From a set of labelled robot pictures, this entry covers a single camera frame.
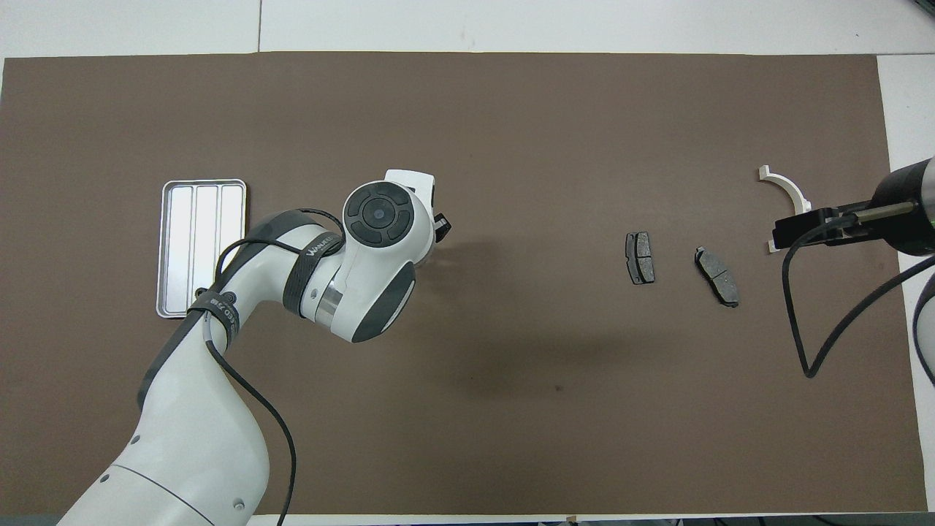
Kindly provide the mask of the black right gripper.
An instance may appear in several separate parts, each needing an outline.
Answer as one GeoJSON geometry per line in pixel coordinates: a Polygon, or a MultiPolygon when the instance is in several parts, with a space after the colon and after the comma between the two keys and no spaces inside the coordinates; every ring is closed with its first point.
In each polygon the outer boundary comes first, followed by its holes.
{"type": "MultiPolygon", "coordinates": [[[[772,253],[788,249],[801,235],[842,215],[840,207],[819,207],[778,220],[772,229],[772,253]]],[[[879,235],[898,252],[928,254],[928,160],[897,169],[878,184],[859,224],[879,235]]],[[[833,229],[806,245],[859,243],[843,229],[833,229]]]]}

